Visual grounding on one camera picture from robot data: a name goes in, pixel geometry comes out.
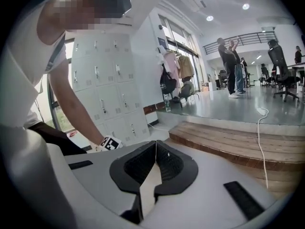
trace wooden stair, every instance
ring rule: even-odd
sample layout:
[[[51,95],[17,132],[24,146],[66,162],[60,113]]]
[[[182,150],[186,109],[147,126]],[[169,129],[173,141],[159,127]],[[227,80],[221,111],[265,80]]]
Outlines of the wooden stair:
[[[265,186],[256,133],[182,122],[169,134],[173,142],[226,158]],[[305,168],[305,137],[261,134],[260,141],[269,191],[278,198],[293,192]]]

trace beige jacket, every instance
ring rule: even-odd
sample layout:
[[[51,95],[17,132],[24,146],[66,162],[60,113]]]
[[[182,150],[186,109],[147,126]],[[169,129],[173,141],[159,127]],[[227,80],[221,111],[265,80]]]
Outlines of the beige jacket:
[[[182,55],[179,57],[178,62],[180,65],[180,70],[179,70],[180,79],[194,75],[193,66],[189,57]]]

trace white cable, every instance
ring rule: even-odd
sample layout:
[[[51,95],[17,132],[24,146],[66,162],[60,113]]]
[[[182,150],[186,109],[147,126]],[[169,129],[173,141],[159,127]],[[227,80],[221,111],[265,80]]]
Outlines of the white cable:
[[[265,177],[266,177],[266,186],[267,186],[267,189],[268,189],[268,177],[267,177],[267,171],[266,171],[266,162],[265,162],[265,155],[264,155],[264,152],[262,150],[262,147],[261,147],[261,143],[260,143],[260,136],[259,136],[259,122],[262,120],[262,119],[265,119],[268,114],[269,114],[269,110],[267,109],[264,109],[267,111],[267,113],[265,114],[264,117],[260,118],[257,122],[257,133],[258,133],[258,145],[259,145],[259,148],[261,149],[261,152],[262,152],[262,155],[263,155],[263,161],[264,161],[264,171],[265,171]]]
[[[155,128],[156,130],[160,130],[160,131],[166,131],[166,132],[168,132],[169,130],[164,130],[164,129],[159,129],[159,128],[156,128],[156,127],[154,127],[154,126],[152,126],[151,124],[149,124],[152,128]]]

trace blue jeans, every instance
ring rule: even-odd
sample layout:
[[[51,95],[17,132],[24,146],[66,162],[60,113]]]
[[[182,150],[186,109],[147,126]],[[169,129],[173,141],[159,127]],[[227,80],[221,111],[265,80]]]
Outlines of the blue jeans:
[[[240,63],[235,66],[235,82],[237,88],[236,90],[241,93],[244,90],[244,79]]]

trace plastic bottle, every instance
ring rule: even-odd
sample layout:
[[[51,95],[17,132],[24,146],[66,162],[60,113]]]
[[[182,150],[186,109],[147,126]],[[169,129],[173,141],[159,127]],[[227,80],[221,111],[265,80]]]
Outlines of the plastic bottle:
[[[164,103],[165,103],[166,112],[170,112],[171,106],[170,106],[170,97],[168,94],[165,95],[165,97],[164,97]]]

